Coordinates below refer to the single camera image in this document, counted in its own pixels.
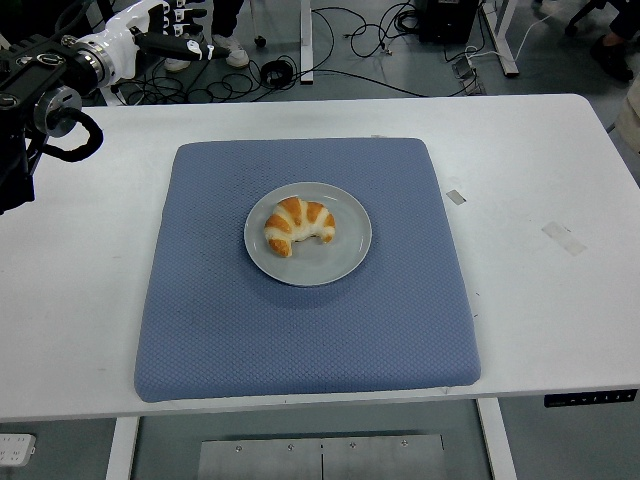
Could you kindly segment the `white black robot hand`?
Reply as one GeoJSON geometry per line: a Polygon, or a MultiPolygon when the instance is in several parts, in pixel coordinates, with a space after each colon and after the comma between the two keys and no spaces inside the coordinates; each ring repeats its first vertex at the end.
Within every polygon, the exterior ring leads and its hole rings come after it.
{"type": "Polygon", "coordinates": [[[133,78],[140,55],[185,61],[225,56],[225,49],[197,38],[196,20],[206,14],[196,1],[139,1],[122,10],[93,41],[101,49],[101,84],[133,78]]]}

